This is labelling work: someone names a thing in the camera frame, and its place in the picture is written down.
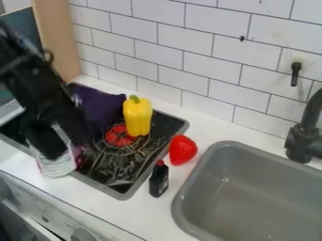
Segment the wooden panel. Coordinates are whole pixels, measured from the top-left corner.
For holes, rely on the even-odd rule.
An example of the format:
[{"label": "wooden panel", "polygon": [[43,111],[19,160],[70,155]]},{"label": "wooden panel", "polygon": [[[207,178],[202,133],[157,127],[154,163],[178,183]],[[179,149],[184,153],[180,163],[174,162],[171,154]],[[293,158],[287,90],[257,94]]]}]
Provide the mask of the wooden panel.
[{"label": "wooden panel", "polygon": [[68,0],[33,0],[44,49],[55,55],[54,67],[65,82],[81,74]]}]

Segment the gray sink basin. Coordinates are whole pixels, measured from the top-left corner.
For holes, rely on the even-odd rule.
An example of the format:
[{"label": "gray sink basin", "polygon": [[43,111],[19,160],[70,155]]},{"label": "gray sink basin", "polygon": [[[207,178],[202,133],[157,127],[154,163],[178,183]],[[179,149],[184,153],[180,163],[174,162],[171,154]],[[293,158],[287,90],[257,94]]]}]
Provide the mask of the gray sink basin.
[{"label": "gray sink basin", "polygon": [[322,172],[250,146],[211,146],[172,204],[205,241],[321,241]]}]

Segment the white tile wall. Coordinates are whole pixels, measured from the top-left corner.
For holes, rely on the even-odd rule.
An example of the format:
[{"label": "white tile wall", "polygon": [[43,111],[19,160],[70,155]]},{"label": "white tile wall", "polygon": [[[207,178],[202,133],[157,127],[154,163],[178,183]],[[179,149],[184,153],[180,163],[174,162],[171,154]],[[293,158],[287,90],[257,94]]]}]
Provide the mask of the white tile wall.
[{"label": "white tile wall", "polygon": [[179,105],[181,103],[181,90],[138,78],[138,92],[153,96],[165,102]]},{"label": "white tile wall", "polygon": [[186,26],[206,32],[239,37],[246,36],[250,15],[202,6],[186,6]]},{"label": "white tile wall", "polygon": [[156,23],[111,14],[113,33],[139,40],[156,42]]},{"label": "white tile wall", "polygon": [[72,22],[104,31],[110,31],[108,13],[90,8],[71,6]]},{"label": "white tile wall", "polygon": [[82,72],[110,83],[277,137],[322,88],[320,0],[70,3]]},{"label": "white tile wall", "polygon": [[297,50],[283,49],[279,67],[280,72],[292,73],[292,63],[301,62],[299,75],[305,78],[322,81],[322,56]]},{"label": "white tile wall", "polygon": [[237,84],[241,65],[232,62],[185,53],[185,71]]},{"label": "white tile wall", "polygon": [[230,104],[266,112],[269,94],[249,88],[211,80],[209,96]]},{"label": "white tile wall", "polygon": [[276,70],[281,47],[216,36],[214,56],[265,69]]},{"label": "white tile wall", "polygon": [[306,101],[312,81],[299,78],[298,86],[292,88],[291,76],[288,74],[244,66],[240,84],[244,87]]},{"label": "white tile wall", "polygon": [[94,78],[99,77],[96,64],[93,64],[84,60],[80,60],[80,64],[81,64],[81,69],[83,74],[89,75]]},{"label": "white tile wall", "polygon": [[195,74],[159,67],[160,83],[184,89],[190,92],[207,95],[209,79]]},{"label": "white tile wall", "polygon": [[137,91],[137,78],[125,72],[118,72],[103,66],[98,67],[100,79],[109,83]]},{"label": "white tile wall", "polygon": [[233,105],[184,91],[183,106],[226,121],[233,119]]},{"label": "white tile wall", "polygon": [[236,108],[234,122],[281,138],[286,138],[289,129],[294,126],[294,123],[289,120],[282,120],[242,107]]},{"label": "white tile wall", "polygon": [[131,15],[131,0],[88,0],[90,8]]},{"label": "white tile wall", "polygon": [[183,52],[157,44],[136,40],[137,58],[166,65],[175,69],[183,68]]},{"label": "white tile wall", "polygon": [[322,54],[322,25],[253,15],[250,39]]},{"label": "white tile wall", "polygon": [[78,55],[83,60],[115,68],[113,53],[78,43]]},{"label": "white tile wall", "polygon": [[174,0],[178,2],[185,2],[190,4],[206,5],[211,7],[217,6],[217,0]]},{"label": "white tile wall", "polygon": [[219,7],[288,18],[293,0],[221,0]]},{"label": "white tile wall", "polygon": [[93,39],[91,36],[91,29],[89,27],[73,25],[76,41],[93,45]]},{"label": "white tile wall", "polygon": [[100,30],[92,30],[94,45],[109,51],[127,56],[134,56],[134,41],[120,35],[106,33]]},{"label": "white tile wall", "polygon": [[300,122],[305,106],[305,103],[273,95],[267,113],[290,121]]},{"label": "white tile wall", "polygon": [[79,5],[79,6],[87,6],[86,0],[70,0],[69,1],[70,4],[74,4],[74,5]]},{"label": "white tile wall", "polygon": [[321,9],[322,1],[320,0],[297,0],[294,4],[292,19],[322,24]]},{"label": "white tile wall", "polygon": [[159,43],[202,55],[211,55],[213,35],[182,27],[159,25]]},{"label": "white tile wall", "polygon": [[136,58],[116,55],[116,68],[143,78],[157,81],[157,65]]},{"label": "white tile wall", "polygon": [[133,0],[134,16],[165,24],[184,26],[185,5],[171,1]]}]

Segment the purple cloth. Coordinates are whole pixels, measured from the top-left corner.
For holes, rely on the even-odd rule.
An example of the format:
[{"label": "purple cloth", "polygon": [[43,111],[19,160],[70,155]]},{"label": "purple cloth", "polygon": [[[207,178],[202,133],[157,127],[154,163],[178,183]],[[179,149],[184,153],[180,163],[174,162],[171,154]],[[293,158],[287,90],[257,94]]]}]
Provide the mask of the purple cloth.
[{"label": "purple cloth", "polygon": [[125,94],[114,95],[77,84],[68,85],[72,96],[80,101],[89,130],[95,137],[101,136],[116,120],[122,117]]}]

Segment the small bottle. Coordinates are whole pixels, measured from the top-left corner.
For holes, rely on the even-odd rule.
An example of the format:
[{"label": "small bottle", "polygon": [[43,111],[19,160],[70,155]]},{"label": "small bottle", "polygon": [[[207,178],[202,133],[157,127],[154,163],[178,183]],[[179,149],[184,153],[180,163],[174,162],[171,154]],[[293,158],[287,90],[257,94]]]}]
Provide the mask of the small bottle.
[{"label": "small bottle", "polygon": [[150,183],[150,194],[159,198],[169,188],[169,167],[165,165],[162,160],[157,161],[153,175],[149,180]]}]

